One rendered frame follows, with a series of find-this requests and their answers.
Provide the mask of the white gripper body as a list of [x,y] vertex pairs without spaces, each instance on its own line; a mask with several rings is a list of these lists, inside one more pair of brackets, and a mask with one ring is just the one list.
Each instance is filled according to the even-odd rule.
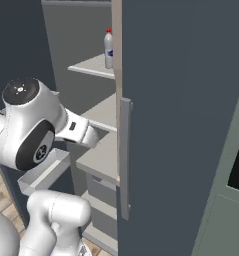
[[88,148],[93,148],[99,141],[97,131],[90,125],[89,122],[82,122],[78,128],[80,140],[79,143]]

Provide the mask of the grey door bin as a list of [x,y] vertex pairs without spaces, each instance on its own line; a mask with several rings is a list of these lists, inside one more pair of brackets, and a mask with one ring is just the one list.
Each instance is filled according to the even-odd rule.
[[48,189],[70,166],[70,153],[54,148],[37,167],[18,179],[21,193],[30,196],[35,190]]

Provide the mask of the dark slate fridge door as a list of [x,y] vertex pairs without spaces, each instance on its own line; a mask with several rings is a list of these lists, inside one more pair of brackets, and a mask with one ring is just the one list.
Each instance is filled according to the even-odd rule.
[[0,110],[7,83],[27,77],[56,89],[41,0],[0,0]]
[[123,0],[133,102],[119,256],[191,256],[239,95],[239,0]]

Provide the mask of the grey fridge shelf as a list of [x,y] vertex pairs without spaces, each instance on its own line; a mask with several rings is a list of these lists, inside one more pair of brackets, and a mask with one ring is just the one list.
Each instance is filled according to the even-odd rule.
[[117,131],[116,127],[116,95],[113,94],[83,114],[90,123],[106,131]]
[[100,179],[119,186],[117,171],[117,133],[110,132],[95,148],[88,150],[77,161],[76,166]]
[[105,67],[105,56],[103,54],[71,65],[68,67],[68,70],[112,80],[115,79],[113,70]]

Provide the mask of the grey fridge drawer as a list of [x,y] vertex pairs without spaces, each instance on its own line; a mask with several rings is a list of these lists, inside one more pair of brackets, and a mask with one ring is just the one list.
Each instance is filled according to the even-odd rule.
[[101,209],[117,219],[116,186],[91,174],[86,174],[89,194],[100,201]]

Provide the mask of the clear water bottle red cap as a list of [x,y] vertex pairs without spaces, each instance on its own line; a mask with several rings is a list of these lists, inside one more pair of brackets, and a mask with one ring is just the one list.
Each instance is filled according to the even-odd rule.
[[113,67],[113,36],[111,29],[106,30],[104,37],[104,54],[105,54],[105,67],[111,69]]

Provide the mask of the grey fridge body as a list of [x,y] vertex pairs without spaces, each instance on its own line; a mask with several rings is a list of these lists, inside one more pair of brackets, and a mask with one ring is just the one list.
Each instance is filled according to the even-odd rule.
[[[117,171],[119,169],[120,98],[122,97],[121,0],[56,0],[42,3],[57,90],[62,104],[83,116],[89,109],[116,95]],[[113,36],[115,79],[69,71],[68,67],[104,54],[104,37],[110,28]],[[99,141],[108,133],[93,126]],[[118,256],[117,219],[108,216],[100,201],[89,194],[86,174],[76,161],[88,150],[68,142],[75,193],[91,204],[91,220],[82,229],[83,237],[112,256]]]

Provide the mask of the pale green cabinet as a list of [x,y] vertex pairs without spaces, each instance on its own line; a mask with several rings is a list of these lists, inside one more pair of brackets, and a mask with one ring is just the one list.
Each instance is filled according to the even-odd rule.
[[239,98],[191,256],[239,256],[239,190],[228,186],[239,149]]

